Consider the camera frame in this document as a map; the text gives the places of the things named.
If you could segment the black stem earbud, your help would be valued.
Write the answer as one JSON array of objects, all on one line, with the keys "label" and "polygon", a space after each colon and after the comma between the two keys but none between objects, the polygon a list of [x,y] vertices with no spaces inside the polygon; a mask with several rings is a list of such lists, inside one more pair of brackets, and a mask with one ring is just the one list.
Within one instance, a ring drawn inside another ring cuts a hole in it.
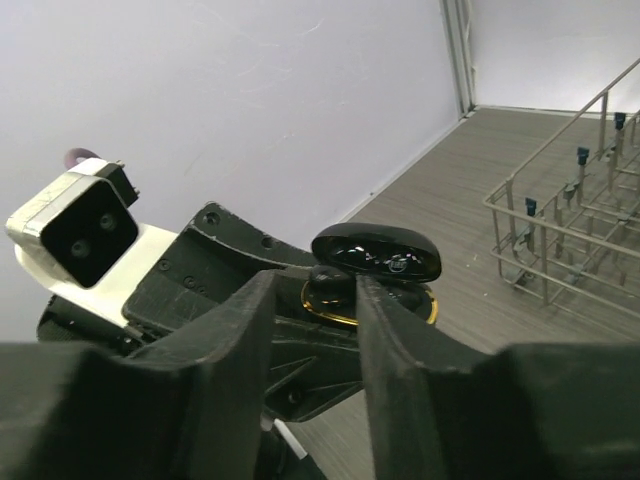
[{"label": "black stem earbud", "polygon": [[354,279],[342,270],[316,265],[309,276],[309,292],[325,304],[345,304],[353,293]]}]

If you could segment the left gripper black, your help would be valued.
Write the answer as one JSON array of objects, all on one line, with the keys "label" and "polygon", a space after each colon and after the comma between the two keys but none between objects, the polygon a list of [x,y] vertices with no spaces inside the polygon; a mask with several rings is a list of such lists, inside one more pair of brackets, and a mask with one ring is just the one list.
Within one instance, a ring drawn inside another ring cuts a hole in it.
[{"label": "left gripper black", "polygon": [[[161,255],[123,306],[130,324],[161,338],[226,301],[260,270],[309,269],[313,255],[209,202]],[[356,332],[278,319],[265,411],[308,421],[363,388]]]}]

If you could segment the black square earbud case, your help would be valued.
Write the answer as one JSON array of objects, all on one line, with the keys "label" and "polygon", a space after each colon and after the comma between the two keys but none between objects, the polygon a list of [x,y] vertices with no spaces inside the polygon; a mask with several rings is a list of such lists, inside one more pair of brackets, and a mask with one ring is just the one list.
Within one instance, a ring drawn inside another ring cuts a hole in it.
[{"label": "black square earbud case", "polygon": [[356,277],[365,275],[377,280],[393,300],[426,324],[436,323],[439,303],[430,283],[440,277],[442,260],[436,245],[425,235],[389,225],[338,223],[316,235],[311,252],[316,259],[313,267],[336,267],[350,275],[354,284],[347,303],[325,304],[309,292],[309,273],[300,300],[310,314],[355,328]]}]

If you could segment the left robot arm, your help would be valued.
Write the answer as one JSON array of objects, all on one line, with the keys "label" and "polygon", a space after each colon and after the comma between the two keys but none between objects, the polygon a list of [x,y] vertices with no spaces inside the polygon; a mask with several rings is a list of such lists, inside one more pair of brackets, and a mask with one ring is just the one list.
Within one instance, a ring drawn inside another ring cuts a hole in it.
[{"label": "left robot arm", "polygon": [[310,253],[210,202],[117,302],[124,326],[54,295],[37,337],[95,342],[126,356],[222,304],[259,271],[279,270],[265,407],[281,420],[307,421],[362,388],[354,327],[318,319],[302,305],[314,262]]}]

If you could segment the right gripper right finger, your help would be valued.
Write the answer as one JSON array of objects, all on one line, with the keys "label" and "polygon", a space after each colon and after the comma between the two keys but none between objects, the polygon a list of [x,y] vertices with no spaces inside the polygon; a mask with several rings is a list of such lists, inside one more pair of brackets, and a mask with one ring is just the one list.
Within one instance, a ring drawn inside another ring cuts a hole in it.
[{"label": "right gripper right finger", "polygon": [[358,342],[379,479],[635,479],[639,347],[477,351],[357,281]]}]

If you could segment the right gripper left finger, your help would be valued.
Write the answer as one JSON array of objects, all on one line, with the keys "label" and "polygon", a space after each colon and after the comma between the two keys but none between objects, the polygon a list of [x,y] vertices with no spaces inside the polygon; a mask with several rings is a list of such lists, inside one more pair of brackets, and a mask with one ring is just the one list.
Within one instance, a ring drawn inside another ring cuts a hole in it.
[{"label": "right gripper left finger", "polygon": [[1,348],[5,479],[249,479],[277,278],[121,358],[82,342]]}]

